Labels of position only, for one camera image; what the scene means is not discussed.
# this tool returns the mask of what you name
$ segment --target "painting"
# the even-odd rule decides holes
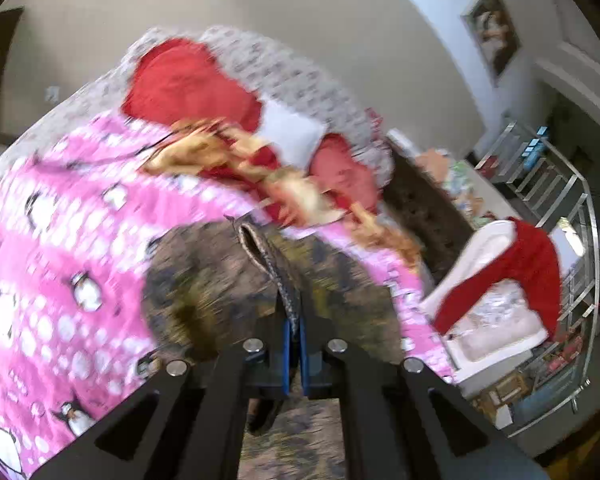
[[[520,40],[503,0],[479,0],[464,16],[494,79],[520,48]]]

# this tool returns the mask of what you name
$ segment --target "pink penguin blanket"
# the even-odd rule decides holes
[[[148,147],[168,133],[105,112],[17,163],[0,184],[0,468],[8,478],[29,477],[141,384],[136,364],[155,347],[139,307],[155,241],[180,224],[256,209],[211,180],[139,173]],[[405,352],[451,376],[417,310],[420,280],[395,253],[360,248],[338,223],[284,232],[315,233],[361,261],[392,290]]]

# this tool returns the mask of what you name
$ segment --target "staircase railing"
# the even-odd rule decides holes
[[[482,170],[527,221],[535,221],[537,227],[550,232],[561,218],[566,218],[577,232],[584,254],[562,278],[557,333],[580,334],[585,351],[554,368],[555,362],[549,365],[549,357],[561,350],[565,338],[534,350],[533,357],[519,367],[533,379],[532,394],[513,406],[510,436],[525,431],[570,401],[577,410],[577,395],[589,384],[587,371],[598,322],[600,254],[592,193],[586,179],[542,135],[544,130],[540,132],[510,122],[476,170]],[[561,387],[552,386],[557,381],[562,381]]]

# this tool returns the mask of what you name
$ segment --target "wall outlet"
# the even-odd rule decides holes
[[[60,87],[59,86],[49,86],[45,90],[45,103],[57,105],[59,101],[60,101]]]

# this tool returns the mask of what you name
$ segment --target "red fabric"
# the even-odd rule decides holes
[[[222,138],[229,146],[235,141]],[[247,159],[254,166],[264,166],[270,170],[277,170],[281,167],[280,162],[276,156],[276,153],[269,147],[263,146],[260,148],[251,158]],[[248,193],[254,199],[261,201],[269,197],[262,184],[259,182],[250,182],[244,179],[240,174],[236,173],[229,166],[220,166],[218,168],[211,168],[208,170],[200,171],[202,178],[211,178],[219,182],[223,182],[234,189],[240,189]],[[264,211],[271,217],[271,219],[280,223],[280,209],[282,206],[279,203],[269,204],[263,207]]]
[[[182,38],[151,49],[134,73],[122,111],[171,126],[183,118],[225,117],[254,132],[262,104],[227,78],[206,45]]]
[[[501,280],[516,280],[525,291],[529,308],[535,310],[551,338],[560,313],[560,270],[554,244],[542,229],[516,218],[516,240],[498,258],[475,276],[456,285],[447,295],[433,321],[445,334],[482,297]]]
[[[349,144],[340,134],[326,134],[309,165],[323,189],[341,209],[349,210],[354,202],[372,213],[378,207],[380,195],[372,171],[353,160]]]

